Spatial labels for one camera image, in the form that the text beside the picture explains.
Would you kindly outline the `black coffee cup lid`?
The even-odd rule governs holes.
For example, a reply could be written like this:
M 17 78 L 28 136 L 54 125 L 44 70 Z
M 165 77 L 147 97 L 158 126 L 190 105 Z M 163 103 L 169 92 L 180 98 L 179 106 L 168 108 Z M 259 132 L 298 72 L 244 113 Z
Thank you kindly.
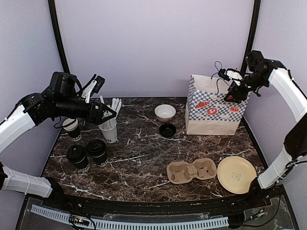
M 85 150 L 81 145 L 73 145 L 67 151 L 67 159 L 71 163 L 78 163 L 86 156 Z

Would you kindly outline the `black and white paper cup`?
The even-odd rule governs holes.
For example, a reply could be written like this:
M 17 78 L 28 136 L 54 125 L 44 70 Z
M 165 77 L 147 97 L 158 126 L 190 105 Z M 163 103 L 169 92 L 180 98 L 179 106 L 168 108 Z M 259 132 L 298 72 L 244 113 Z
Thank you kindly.
M 78 171 L 86 172 L 90 165 L 86 155 L 86 151 L 81 145 L 73 145 L 67 151 L 67 159 L 72 163 Z

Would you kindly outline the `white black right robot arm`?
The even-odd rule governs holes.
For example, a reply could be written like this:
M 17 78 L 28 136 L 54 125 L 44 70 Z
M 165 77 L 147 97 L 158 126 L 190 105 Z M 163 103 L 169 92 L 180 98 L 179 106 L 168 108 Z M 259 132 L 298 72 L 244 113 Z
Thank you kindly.
M 268 168 L 250 184 L 245 204 L 255 208 L 263 201 L 262 190 L 274 186 L 284 179 L 297 165 L 304 163 L 307 154 L 307 96 L 300 89 L 290 70 L 280 61 L 266 59 L 262 53 L 253 50 L 246 54 L 249 73 L 235 69 L 220 69 L 219 77 L 231 81 L 224 97 L 226 102 L 240 104 L 247 100 L 250 92 L 259 94 L 261 87 L 274 87 L 287 105 L 286 117 L 294 119 L 293 128 L 285 136 L 283 148 Z

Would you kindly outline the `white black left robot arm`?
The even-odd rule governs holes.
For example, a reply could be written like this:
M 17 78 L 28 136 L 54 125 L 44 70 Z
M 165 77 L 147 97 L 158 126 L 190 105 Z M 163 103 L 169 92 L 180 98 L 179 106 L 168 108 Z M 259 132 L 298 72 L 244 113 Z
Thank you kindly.
M 23 97 L 1 121 L 0 150 L 6 150 L 24 133 L 49 118 L 82 118 L 95 125 L 115 118 L 117 113 L 113 109 L 91 99 L 104 83 L 103 77 L 94 75 L 82 86 L 77 76 L 54 72 L 45 90 Z M 3 164 L 0 166 L 0 188 L 48 198 L 57 209 L 63 209 L 68 204 L 67 197 L 60 192 L 61 186 L 55 179 L 28 175 Z

